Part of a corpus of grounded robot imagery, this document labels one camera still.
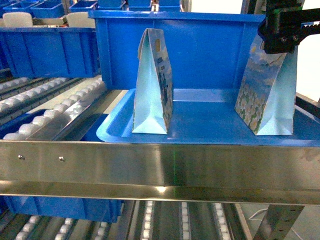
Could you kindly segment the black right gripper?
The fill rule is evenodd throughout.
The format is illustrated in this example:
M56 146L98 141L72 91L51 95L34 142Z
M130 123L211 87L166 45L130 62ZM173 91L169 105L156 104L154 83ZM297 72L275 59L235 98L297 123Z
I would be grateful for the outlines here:
M320 33L320 9L303 10L301 0L267 0L257 33L267 54L292 53L306 37Z

